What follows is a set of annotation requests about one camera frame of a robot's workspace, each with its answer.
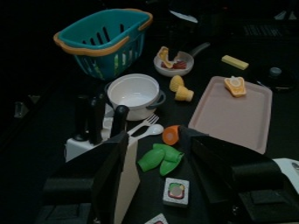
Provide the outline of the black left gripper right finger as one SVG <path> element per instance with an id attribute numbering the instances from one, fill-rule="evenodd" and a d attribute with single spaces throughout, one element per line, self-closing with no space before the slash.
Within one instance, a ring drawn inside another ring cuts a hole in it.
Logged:
<path id="1" fill-rule="evenodd" d="M 299 222 L 299 193 L 271 158 L 184 126 L 179 142 L 212 224 Z"/>

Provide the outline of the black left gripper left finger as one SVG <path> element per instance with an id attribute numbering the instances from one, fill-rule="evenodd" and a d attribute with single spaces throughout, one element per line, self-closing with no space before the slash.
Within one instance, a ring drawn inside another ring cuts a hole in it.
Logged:
<path id="1" fill-rule="evenodd" d="M 115 224 L 127 144 L 121 131 L 47 178 L 34 224 Z"/>

